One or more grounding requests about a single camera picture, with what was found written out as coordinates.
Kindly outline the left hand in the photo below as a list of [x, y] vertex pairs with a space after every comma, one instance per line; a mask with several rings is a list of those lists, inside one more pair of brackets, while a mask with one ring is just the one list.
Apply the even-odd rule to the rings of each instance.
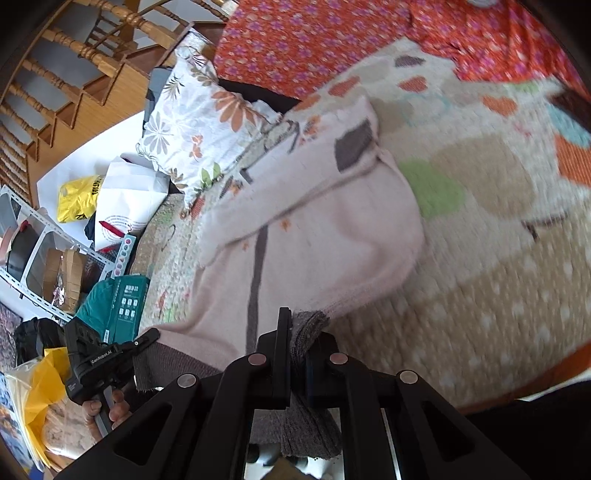
[[[109, 411], [109, 419], [112, 422], [112, 427], [116, 428], [127, 420], [130, 415], [130, 407], [124, 398], [124, 393], [121, 390], [112, 391], [113, 405]], [[102, 436], [96, 425], [95, 417], [99, 415], [101, 403], [98, 400], [86, 401], [82, 404], [84, 413], [84, 422], [90, 434], [96, 441], [100, 441]]]

